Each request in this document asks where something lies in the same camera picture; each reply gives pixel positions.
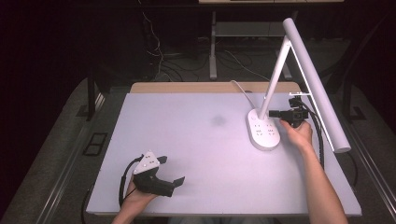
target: hand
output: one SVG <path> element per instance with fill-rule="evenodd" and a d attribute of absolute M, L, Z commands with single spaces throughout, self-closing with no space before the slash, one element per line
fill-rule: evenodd
<path fill-rule="evenodd" d="M 126 190 L 126 195 L 128 196 L 124 199 L 120 212 L 113 220 L 113 224 L 131 223 L 132 220 L 158 196 L 155 194 L 143 193 L 136 189 L 133 179 L 134 176 L 132 175 L 128 184 L 128 189 Z"/>
<path fill-rule="evenodd" d="M 312 129 L 311 125 L 303 121 L 297 128 L 292 128 L 285 120 L 280 119 L 280 124 L 286 129 L 289 140 L 304 152 L 306 148 L 312 147 Z"/>

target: table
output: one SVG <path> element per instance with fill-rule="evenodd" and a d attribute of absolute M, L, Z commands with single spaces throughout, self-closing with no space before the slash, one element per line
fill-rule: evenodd
<path fill-rule="evenodd" d="M 240 85 L 254 92 L 248 95 L 257 104 L 267 83 Z M 288 109 L 285 91 L 299 90 L 295 83 L 278 83 L 270 109 Z M 125 98 L 87 212 L 115 215 L 125 167 L 150 149 L 157 157 L 168 157 L 157 174 L 160 179 L 186 179 L 172 198 L 155 199 L 142 216 L 306 215 L 301 155 L 281 128 L 276 149 L 259 151 L 251 145 L 249 108 L 246 96 L 231 82 L 135 83 Z M 324 145 L 326 173 L 346 214 L 361 215 L 328 142 Z"/>

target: lamp base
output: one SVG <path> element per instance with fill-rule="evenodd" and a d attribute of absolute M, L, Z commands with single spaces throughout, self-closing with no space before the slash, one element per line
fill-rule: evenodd
<path fill-rule="evenodd" d="M 252 109 L 247 114 L 247 128 L 253 146 L 259 150 L 273 150 L 280 142 L 279 131 L 272 119 L 259 119 L 259 109 Z"/>

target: person's right hand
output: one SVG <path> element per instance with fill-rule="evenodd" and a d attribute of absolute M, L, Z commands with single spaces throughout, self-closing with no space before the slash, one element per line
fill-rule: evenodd
<path fill-rule="evenodd" d="M 297 128 L 292 128 L 287 121 L 280 119 L 280 124 L 286 129 L 289 140 L 300 149 L 312 147 L 312 129 L 311 125 L 303 121 Z"/>

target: white desk leg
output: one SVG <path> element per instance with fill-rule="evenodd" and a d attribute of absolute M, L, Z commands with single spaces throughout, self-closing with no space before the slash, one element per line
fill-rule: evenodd
<path fill-rule="evenodd" d="M 216 12 L 212 13 L 212 36 L 210 38 L 210 55 L 209 55 L 209 74 L 211 80 L 218 79 L 218 72 L 216 67 Z"/>

